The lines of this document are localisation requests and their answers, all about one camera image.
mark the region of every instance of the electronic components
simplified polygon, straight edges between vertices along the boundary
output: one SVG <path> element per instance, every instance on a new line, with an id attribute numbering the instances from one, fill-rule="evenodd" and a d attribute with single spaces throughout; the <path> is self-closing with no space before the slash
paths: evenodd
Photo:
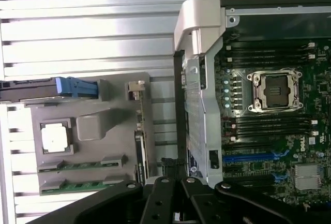
<path id="1" fill-rule="evenodd" d="M 321 187 L 321 168 L 315 164 L 295 166 L 295 188 L 299 190 L 318 189 Z"/>
<path id="2" fill-rule="evenodd" d="M 273 190 L 266 194 L 292 204 L 314 199 L 314 194 L 328 195 L 329 184 L 321 173 L 330 166 L 331 154 L 327 143 L 331 94 L 324 76 L 328 63 L 316 60 L 322 44 L 304 42 L 230 42 L 231 49 L 223 48 L 215 62 L 215 87 L 221 88 L 216 96 L 224 178 L 271 175 L 274 179 L 267 188 Z M 230 62 L 223 57 L 229 54 Z M 291 57 L 288 64 L 282 56 Z M 294 57 L 303 60 L 296 64 Z M 259 58 L 261 65 L 254 62 Z M 236 108 L 236 100 L 241 108 Z M 310 196 L 307 190 L 320 191 Z M 295 192 L 301 195 L 289 197 Z"/>
<path id="3" fill-rule="evenodd" d="M 44 154 L 74 154 L 70 118 L 42 121 L 39 125 Z"/>
<path id="4" fill-rule="evenodd" d="M 34 105 L 97 99 L 100 96 L 100 83 L 73 77 L 0 81 L 0 102 L 23 102 L 26 105 Z"/>
<path id="5" fill-rule="evenodd" d="M 253 104 L 248 110 L 256 113 L 294 111 L 303 107 L 299 102 L 299 78 L 295 70 L 256 71 L 247 75 L 253 84 Z"/>
<path id="6" fill-rule="evenodd" d="M 97 99 L 31 108 L 41 195 L 99 190 L 120 182 L 121 175 L 137 180 L 135 131 L 140 132 L 137 136 L 144 158 L 140 168 L 146 176 L 156 175 L 155 169 L 149 171 L 156 167 L 151 99 L 145 94 L 151 88 L 149 74 L 85 79 L 97 82 Z M 127 97 L 128 82 L 134 82 L 130 88 L 137 92 L 137 101 Z M 62 86 L 62 92 L 70 90 L 65 82 Z"/>

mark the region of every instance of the computer motherboard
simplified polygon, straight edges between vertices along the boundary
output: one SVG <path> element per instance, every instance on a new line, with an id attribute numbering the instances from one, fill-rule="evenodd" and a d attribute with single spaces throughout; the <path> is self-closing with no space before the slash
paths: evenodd
<path id="1" fill-rule="evenodd" d="M 330 208 L 330 52 L 329 39 L 224 42 L 215 87 L 225 180 Z"/>

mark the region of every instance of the metal panel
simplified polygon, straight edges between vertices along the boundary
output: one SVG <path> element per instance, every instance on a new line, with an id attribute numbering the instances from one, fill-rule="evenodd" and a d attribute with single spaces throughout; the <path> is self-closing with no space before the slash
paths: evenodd
<path id="1" fill-rule="evenodd" d="M 8 118 L 5 105 L 0 106 L 0 135 L 0 152 L 2 153 L 0 156 L 2 218 L 4 223 L 15 223 L 16 214 L 8 137 Z"/>
<path id="2" fill-rule="evenodd" d="M 159 35 L 172 34 L 176 21 L 176 16 L 26 20 L 3 23 L 1 31 L 3 41 Z"/>
<path id="3" fill-rule="evenodd" d="M 171 38 L 160 38 L 27 42 L 3 46 L 3 53 L 5 63 L 72 61 L 133 56 L 141 56 L 143 57 L 141 60 L 148 60 L 151 58 L 144 58 L 144 56 L 169 56 L 172 53 L 171 41 Z"/>

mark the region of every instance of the screw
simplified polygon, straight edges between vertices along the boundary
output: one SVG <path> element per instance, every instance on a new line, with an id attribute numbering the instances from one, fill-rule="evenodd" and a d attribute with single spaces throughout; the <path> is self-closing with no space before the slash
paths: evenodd
<path id="1" fill-rule="evenodd" d="M 186 179 L 186 181 L 188 183 L 194 183 L 195 182 L 195 179 L 190 177 L 190 178 Z"/>
<path id="2" fill-rule="evenodd" d="M 223 189 L 230 189 L 231 188 L 231 185 L 230 184 L 227 184 L 227 183 L 222 183 L 221 187 Z"/>

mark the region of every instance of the ram slot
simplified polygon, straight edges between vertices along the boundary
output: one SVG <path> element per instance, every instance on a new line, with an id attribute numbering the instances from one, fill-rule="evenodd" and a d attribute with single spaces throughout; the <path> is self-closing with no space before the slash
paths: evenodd
<path id="1" fill-rule="evenodd" d="M 304 65 L 309 61 L 309 55 L 304 57 L 293 57 L 293 56 L 268 56 L 265 57 L 223 57 L 221 59 L 221 66 L 228 68 L 249 68 L 249 67 L 260 67 L 263 64 L 264 67 L 277 67 L 277 66 L 300 66 Z"/>
<path id="2" fill-rule="evenodd" d="M 225 44 L 226 51 L 256 51 L 261 52 L 300 52 L 300 51 L 315 51 L 314 42 L 309 40 L 272 40 L 272 41 L 240 41 L 229 42 Z"/>
<path id="3" fill-rule="evenodd" d="M 271 149 L 273 144 L 271 142 L 237 142 L 232 144 L 222 145 L 225 151 L 240 151 L 249 149 Z"/>
<path id="4" fill-rule="evenodd" d="M 279 129 L 279 130 L 259 130 L 249 132 L 238 132 L 235 136 L 237 139 L 250 138 L 250 137 L 263 137 L 274 135 L 308 135 L 310 130 L 307 129 Z"/>
<path id="5" fill-rule="evenodd" d="M 245 117 L 239 117 L 239 118 L 230 118 L 228 119 L 231 122 L 235 123 L 247 123 L 247 122 L 301 122 L 301 121 L 310 121 L 312 119 L 311 115 L 308 114 L 300 114 L 300 115 L 267 115 L 267 116 L 245 116 Z"/>
<path id="6" fill-rule="evenodd" d="M 312 131 L 311 116 L 259 116 L 240 117 L 224 120 L 225 136 L 239 138 L 272 135 L 301 135 Z"/>

